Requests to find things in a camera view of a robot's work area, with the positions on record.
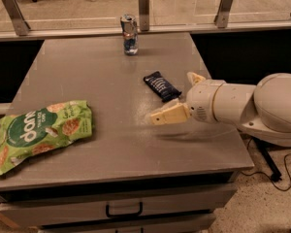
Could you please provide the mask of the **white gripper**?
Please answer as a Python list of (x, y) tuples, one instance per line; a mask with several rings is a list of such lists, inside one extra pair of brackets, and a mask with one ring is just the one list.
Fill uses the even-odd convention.
[(186, 104), (171, 101), (149, 115), (153, 125), (176, 124), (193, 118), (201, 122), (217, 123), (213, 112), (213, 102), (217, 90), (225, 84), (222, 80), (206, 80), (194, 72), (187, 73), (187, 79), (193, 85), (186, 94)]

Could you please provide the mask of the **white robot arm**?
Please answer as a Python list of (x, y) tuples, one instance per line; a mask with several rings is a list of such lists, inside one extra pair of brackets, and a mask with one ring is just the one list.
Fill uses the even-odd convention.
[(226, 83), (189, 72), (192, 87), (186, 101), (174, 99), (151, 112), (152, 125), (175, 124), (194, 118), (227, 123), (259, 140), (291, 147), (291, 74), (275, 73), (258, 84)]

